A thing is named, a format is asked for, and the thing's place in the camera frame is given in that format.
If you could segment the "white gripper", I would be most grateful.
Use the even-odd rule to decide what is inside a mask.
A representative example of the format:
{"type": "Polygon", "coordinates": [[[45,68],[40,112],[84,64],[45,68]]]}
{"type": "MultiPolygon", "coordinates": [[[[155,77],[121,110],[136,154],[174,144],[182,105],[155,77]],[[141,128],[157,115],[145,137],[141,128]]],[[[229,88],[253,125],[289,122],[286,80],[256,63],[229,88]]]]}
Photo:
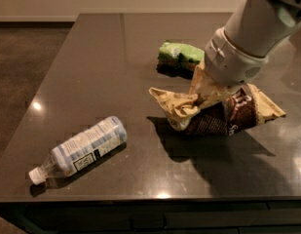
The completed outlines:
{"type": "Polygon", "coordinates": [[[267,62],[267,57],[258,58],[235,47],[221,27],[206,44],[205,63],[195,66],[189,93],[198,96],[195,104],[199,108],[211,107],[235,94],[240,84],[253,80],[267,62]]]}

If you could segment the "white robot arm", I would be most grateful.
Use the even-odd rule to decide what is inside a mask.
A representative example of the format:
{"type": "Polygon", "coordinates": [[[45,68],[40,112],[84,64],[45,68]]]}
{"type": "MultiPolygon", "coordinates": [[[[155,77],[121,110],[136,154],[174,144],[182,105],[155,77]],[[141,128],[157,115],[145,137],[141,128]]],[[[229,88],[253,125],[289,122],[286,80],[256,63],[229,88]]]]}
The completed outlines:
{"type": "Polygon", "coordinates": [[[301,29],[301,0],[244,0],[205,46],[191,92],[200,108],[219,103],[260,72],[269,54],[301,29]]]}

